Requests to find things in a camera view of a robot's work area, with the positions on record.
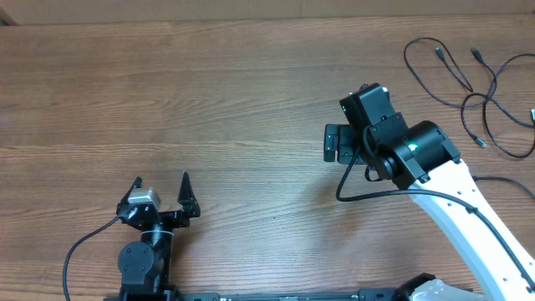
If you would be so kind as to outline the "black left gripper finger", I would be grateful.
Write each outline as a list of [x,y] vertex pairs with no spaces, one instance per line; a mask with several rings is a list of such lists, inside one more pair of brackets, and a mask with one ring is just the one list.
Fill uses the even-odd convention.
[[192,189],[189,174],[186,171],[183,172],[177,202],[182,205],[182,211],[186,217],[201,216],[201,208]]
[[140,176],[137,176],[135,178],[134,182],[132,183],[132,185],[130,186],[129,190],[125,193],[125,195],[120,199],[119,203],[117,204],[117,207],[116,207],[116,212],[117,213],[120,213],[121,208],[123,207],[123,205],[126,205],[128,203],[128,198],[130,196],[130,193],[134,189],[141,188],[142,187],[142,183],[143,183],[142,178]]

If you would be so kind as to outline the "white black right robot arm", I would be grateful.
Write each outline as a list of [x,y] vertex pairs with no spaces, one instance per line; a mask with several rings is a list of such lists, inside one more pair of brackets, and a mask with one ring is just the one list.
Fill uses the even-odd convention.
[[409,127],[380,84],[340,100],[348,122],[328,124],[324,160],[364,165],[393,191],[341,196],[341,202],[407,195],[443,231],[473,273],[480,293],[422,273],[387,294],[389,300],[532,300],[534,259],[478,189],[460,151],[435,123]]

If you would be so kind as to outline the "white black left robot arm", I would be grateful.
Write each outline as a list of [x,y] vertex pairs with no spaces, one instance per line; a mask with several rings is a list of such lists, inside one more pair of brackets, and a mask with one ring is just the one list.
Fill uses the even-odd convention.
[[182,300],[171,283],[174,230],[189,227],[201,215],[187,172],[183,173],[177,202],[181,209],[162,212],[161,199],[152,187],[144,188],[136,177],[117,205],[123,224],[140,231],[138,241],[127,244],[118,256],[121,286],[116,300]]

